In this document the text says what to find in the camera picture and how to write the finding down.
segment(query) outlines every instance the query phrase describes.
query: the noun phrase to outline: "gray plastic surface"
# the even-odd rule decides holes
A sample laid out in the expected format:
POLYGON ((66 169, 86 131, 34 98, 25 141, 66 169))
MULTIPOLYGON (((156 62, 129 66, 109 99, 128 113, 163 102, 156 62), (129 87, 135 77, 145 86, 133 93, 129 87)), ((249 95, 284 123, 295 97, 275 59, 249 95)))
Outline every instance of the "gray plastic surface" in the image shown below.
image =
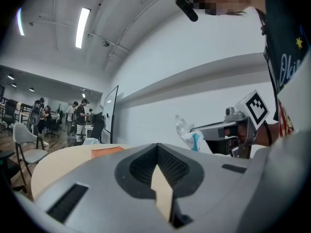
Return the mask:
MULTIPOLYGON (((82 164, 52 184, 35 203, 48 211, 73 184, 80 183, 89 189, 65 221, 66 226, 82 232, 175 231, 164 220, 154 200, 131 197, 114 177, 115 167, 121 159, 147 146, 149 145, 82 164)), ((208 225, 213 232, 223 232, 229 228, 229 232, 234 232, 233 229, 237 227, 259 182, 268 150, 261 150, 254 159, 246 160, 166 146, 197 161, 205 171, 205 178, 196 192, 192 196, 177 199, 181 213, 194 220, 178 231, 201 232, 208 225), (222 168, 223 164, 247 167, 247 170, 241 174, 222 168)))

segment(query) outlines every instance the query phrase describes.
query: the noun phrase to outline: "wooden floor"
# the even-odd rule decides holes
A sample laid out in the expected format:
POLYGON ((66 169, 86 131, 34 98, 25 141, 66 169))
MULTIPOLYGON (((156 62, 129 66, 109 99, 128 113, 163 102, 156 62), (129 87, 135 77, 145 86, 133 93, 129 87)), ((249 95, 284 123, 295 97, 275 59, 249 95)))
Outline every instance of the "wooden floor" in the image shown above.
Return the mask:
MULTIPOLYGON (((70 147, 75 142, 74 139, 68 139, 67 133, 65 131, 57 132, 57 134, 59 135, 59 138, 57 138, 56 136, 51 138, 50 135, 47 135, 46 137, 43 138, 43 141, 48 142, 48 144, 49 144, 49 146, 47 148, 45 148, 45 150, 48 153, 52 153, 54 151, 70 147)), ((23 149, 23 151, 35 149, 35 144, 33 144, 33 143, 25 144, 25 146, 22 146, 22 149, 23 149)), ((3 152, 3 151, 8 151, 8 150, 14 150, 15 151, 15 144, 13 142, 12 133, 10 133, 10 136, 8 136, 7 132, 2 132, 2 133, 0 133, 0 151, 3 152)), ((16 154, 13 155, 10 159, 17 163, 16 154)), ((35 166, 36 166, 36 164, 28 165, 31 173, 34 171, 35 166)), ((30 177, 30 175, 29 175, 29 173, 28 173, 28 171, 24 165, 24 162, 21 162, 21 167, 22 167, 22 172, 23 172, 24 177, 25 177, 26 184, 27 184, 26 196, 29 199, 33 200, 33 196, 31 194, 31 186, 30 186, 31 177, 30 177)), ((21 178, 20 172, 11 179, 11 182, 12 182, 13 187, 24 184, 23 180, 21 178)))

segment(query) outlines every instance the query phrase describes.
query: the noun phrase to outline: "white chair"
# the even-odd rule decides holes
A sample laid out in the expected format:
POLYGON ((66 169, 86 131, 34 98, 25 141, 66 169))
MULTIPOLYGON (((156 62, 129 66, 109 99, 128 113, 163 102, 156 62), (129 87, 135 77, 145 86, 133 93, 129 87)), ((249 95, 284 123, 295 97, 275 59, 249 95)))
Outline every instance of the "white chair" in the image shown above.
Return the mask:
POLYGON ((15 142, 15 149, 16 149, 16 155, 17 155, 17 161, 18 161, 19 167, 20 167, 20 160, 19 160, 18 148, 20 150, 20 154, 22 156, 22 160, 25 163, 27 171, 29 172, 30 176, 32 176, 28 168, 28 164, 38 163, 48 154, 48 152, 44 150, 42 138, 34 134, 31 134, 24 124, 18 122, 18 123, 15 123, 14 128, 13 128, 13 140, 15 142), (41 142, 41 146, 43 150, 38 149, 39 140, 41 142), (21 145, 23 143, 36 143, 36 149, 28 150, 24 153, 21 148, 21 145))

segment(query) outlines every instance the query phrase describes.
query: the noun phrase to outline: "white ceiling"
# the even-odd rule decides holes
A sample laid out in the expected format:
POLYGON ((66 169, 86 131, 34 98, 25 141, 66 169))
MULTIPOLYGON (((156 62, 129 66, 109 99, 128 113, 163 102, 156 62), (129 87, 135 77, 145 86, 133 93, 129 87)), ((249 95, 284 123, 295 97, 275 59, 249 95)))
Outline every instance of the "white ceiling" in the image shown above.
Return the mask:
MULTIPOLYGON (((0 66, 0 82, 9 87, 16 83, 17 88, 15 89, 21 91, 28 91, 30 87, 33 87, 35 92, 40 95, 64 102, 72 99, 83 99, 81 89, 84 87, 58 82, 4 66, 0 66), (8 78, 11 73, 14 75, 14 80, 8 78)), ((102 93, 92 90, 84 91, 84 93, 86 98, 92 102, 99 101, 102 96, 102 93)))
POLYGON ((90 70, 109 75, 148 33, 179 11, 174 1, 27 0, 22 7, 22 22, 31 43, 44 46, 47 55, 48 49, 57 50, 70 60, 86 62, 90 70), (83 7, 91 9, 86 24, 91 35, 85 33, 82 49, 78 49, 75 35, 83 7), (103 38, 118 42, 121 48, 113 51, 113 43, 104 47, 103 38))

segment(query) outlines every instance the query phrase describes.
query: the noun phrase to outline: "star print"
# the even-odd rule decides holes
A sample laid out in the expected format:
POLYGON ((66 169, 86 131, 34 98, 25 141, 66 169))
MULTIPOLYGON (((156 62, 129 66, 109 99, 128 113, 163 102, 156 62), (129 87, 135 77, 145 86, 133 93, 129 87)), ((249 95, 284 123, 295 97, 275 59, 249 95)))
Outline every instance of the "star print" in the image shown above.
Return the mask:
POLYGON ((302 40, 300 40, 300 37, 298 37, 297 39, 296 39, 296 45, 298 45, 298 48, 299 49, 301 49, 302 48, 302 40))

